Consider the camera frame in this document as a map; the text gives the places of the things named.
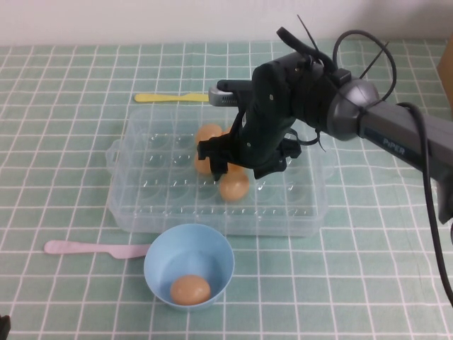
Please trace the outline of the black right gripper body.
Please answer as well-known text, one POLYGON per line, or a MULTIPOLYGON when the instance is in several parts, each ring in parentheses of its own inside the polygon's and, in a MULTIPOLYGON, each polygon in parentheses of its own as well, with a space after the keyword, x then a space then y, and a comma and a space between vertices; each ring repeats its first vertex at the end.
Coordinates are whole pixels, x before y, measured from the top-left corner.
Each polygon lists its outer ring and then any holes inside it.
POLYGON ((306 59, 287 55, 256 67, 251 78, 251 99, 238 132, 239 164, 261 179, 286 166, 279 166, 279 145, 296 120, 292 112, 292 89, 306 59))

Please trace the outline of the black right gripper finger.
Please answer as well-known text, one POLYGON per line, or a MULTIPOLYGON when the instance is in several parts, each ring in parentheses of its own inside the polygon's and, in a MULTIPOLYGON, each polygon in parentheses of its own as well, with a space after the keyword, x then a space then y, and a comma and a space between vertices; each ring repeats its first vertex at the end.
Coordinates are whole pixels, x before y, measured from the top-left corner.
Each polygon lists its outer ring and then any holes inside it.
POLYGON ((286 158, 296 159, 302 152, 302 146, 295 130, 288 130, 279 145, 279 166, 286 166, 286 158))
POLYGON ((214 181, 219 181, 228 172, 228 163, 232 160, 231 146, 232 137, 229 134, 202 140, 197 145, 198 159, 209 159, 214 181))

